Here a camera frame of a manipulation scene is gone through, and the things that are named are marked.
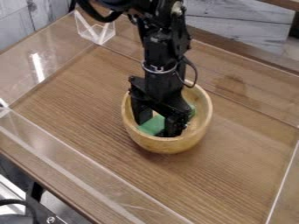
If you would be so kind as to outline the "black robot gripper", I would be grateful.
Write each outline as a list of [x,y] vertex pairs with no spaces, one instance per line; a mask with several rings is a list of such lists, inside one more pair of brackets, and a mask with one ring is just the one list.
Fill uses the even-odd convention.
[[145,77],[129,78],[131,88],[131,107],[135,122],[142,125],[154,117],[157,111],[165,118],[166,137],[178,137],[186,129],[193,112],[183,99],[183,89],[191,88],[185,82],[186,68],[177,67],[169,73],[146,71]]

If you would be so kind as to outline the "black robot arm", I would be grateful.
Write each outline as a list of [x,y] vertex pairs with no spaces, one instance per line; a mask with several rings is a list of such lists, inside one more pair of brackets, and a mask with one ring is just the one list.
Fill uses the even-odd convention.
[[159,137],[178,137],[191,119],[193,109],[183,99],[185,54],[191,49],[183,0],[77,0],[81,8],[102,23],[126,15],[137,25],[145,48],[145,77],[133,76],[130,96],[135,122],[150,122],[154,113],[163,117]]

